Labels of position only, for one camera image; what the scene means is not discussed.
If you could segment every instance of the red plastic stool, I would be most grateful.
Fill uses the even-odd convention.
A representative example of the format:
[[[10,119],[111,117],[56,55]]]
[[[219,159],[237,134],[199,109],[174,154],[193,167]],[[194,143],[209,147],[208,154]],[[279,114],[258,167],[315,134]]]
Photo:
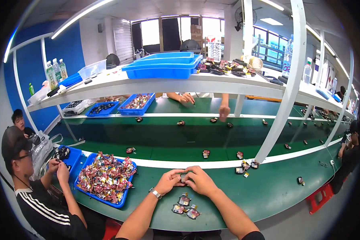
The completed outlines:
[[[103,240],[110,240],[111,237],[115,236],[119,232],[120,228],[120,223],[111,218],[107,218],[106,233],[104,234]]]
[[[319,204],[316,204],[315,196],[318,193],[321,193],[322,200],[319,202]],[[332,187],[329,183],[323,185],[319,189],[317,189],[314,193],[309,195],[306,200],[311,204],[312,210],[309,211],[309,214],[314,214],[317,212],[326,202],[328,202],[329,199],[333,196]]]

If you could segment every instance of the ceiling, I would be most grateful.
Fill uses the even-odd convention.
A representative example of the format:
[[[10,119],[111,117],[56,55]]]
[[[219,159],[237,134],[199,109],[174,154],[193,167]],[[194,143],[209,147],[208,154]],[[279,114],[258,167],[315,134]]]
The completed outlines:
[[[68,19],[76,12],[95,2],[96,0],[40,0],[23,28],[40,22],[55,19]],[[291,12],[291,0],[273,0],[282,5],[285,10],[280,11],[259,0],[252,1],[258,20],[255,25],[264,27],[281,36],[290,37],[293,34],[293,20],[288,17]],[[303,0],[307,22],[316,28],[325,30],[325,39],[341,59],[345,69],[350,69],[349,41],[341,22],[323,0]],[[201,14],[210,17],[224,18],[224,8],[229,5],[240,6],[238,0],[114,0],[90,12],[87,17],[103,18],[105,16],[120,17],[127,20],[154,18],[167,15]],[[273,26],[261,18],[273,18],[283,26]],[[319,41],[311,34],[307,34],[307,43],[320,49]],[[346,78],[335,58],[326,51],[326,58],[331,61],[337,71],[337,76]],[[360,79],[360,71],[355,69],[355,77]]]

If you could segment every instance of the wristwatch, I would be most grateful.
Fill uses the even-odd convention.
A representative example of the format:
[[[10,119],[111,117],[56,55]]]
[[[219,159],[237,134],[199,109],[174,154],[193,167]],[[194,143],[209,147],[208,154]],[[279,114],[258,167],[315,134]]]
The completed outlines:
[[[162,195],[159,194],[154,188],[151,188],[149,192],[153,193],[159,200],[161,199]]]

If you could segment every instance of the black cap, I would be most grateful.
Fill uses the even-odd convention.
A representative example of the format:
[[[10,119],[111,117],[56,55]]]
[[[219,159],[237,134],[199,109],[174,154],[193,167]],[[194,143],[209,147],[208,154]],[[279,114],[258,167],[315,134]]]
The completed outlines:
[[[16,126],[7,127],[1,140],[1,155],[4,158],[5,165],[12,168],[14,160],[21,150],[29,151],[32,149],[32,142],[28,141],[23,132]]]
[[[353,120],[351,122],[350,127],[349,127],[349,132],[350,133],[358,132],[358,130],[357,130],[357,120]]]

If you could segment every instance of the man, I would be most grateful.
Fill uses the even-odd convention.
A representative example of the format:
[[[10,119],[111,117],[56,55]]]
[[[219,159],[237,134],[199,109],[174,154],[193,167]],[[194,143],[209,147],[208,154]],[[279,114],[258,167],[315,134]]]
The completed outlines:
[[[12,114],[12,122],[13,125],[18,127],[24,134],[25,137],[29,137],[35,132],[30,127],[24,126],[24,118],[23,118],[23,111],[21,109],[16,109]]]
[[[187,173],[185,184],[183,184],[180,182],[180,176],[178,174],[188,171],[192,172]],[[152,214],[159,199],[172,190],[174,186],[184,186],[186,184],[197,193],[211,199],[220,211],[228,229],[238,240],[264,240],[264,236],[243,210],[234,204],[199,166],[188,167],[185,170],[174,169],[164,173],[158,184],[153,190],[150,190],[145,199],[123,223],[116,235],[116,239],[141,239],[148,230]]]
[[[338,156],[342,158],[342,164],[330,182],[334,194],[337,194],[340,191],[344,179],[351,172],[353,172],[353,170],[356,168],[357,164],[360,161],[357,120],[352,121],[352,123],[350,124],[349,132],[351,133],[351,141],[348,146],[344,142],[341,143],[341,148],[339,150]]]
[[[92,239],[82,211],[73,198],[68,184],[69,170],[63,162],[49,161],[46,174],[30,181],[33,175],[32,143],[16,126],[8,127],[1,142],[1,154],[13,179],[17,202],[31,227],[45,239]],[[57,173],[67,206],[54,201],[47,192],[52,176]],[[104,235],[105,229],[98,229]]]
[[[179,103],[195,103],[195,98],[213,98],[213,93],[163,93],[163,98],[170,98],[178,101]],[[221,104],[219,108],[220,120],[225,122],[231,109],[228,106],[228,93],[221,94]]]

